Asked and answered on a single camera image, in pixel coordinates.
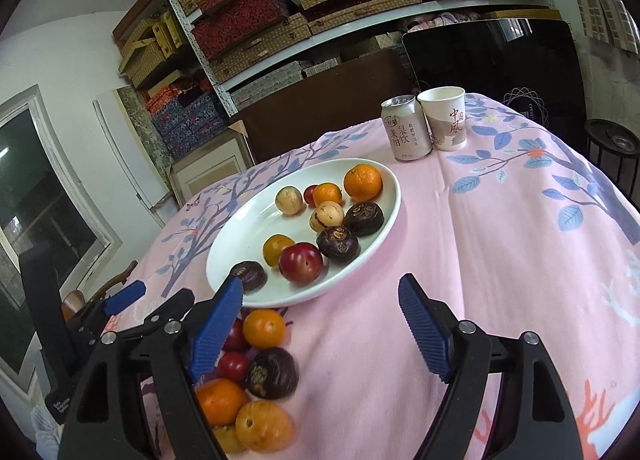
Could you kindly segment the person's left hand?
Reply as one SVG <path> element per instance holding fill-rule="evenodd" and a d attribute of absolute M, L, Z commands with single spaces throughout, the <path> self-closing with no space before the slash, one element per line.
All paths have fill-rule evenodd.
<path fill-rule="evenodd" d="M 43 460 L 58 460 L 63 425 L 53 419 L 43 404 L 32 408 L 30 422 L 35 432 L 36 453 Z"/>

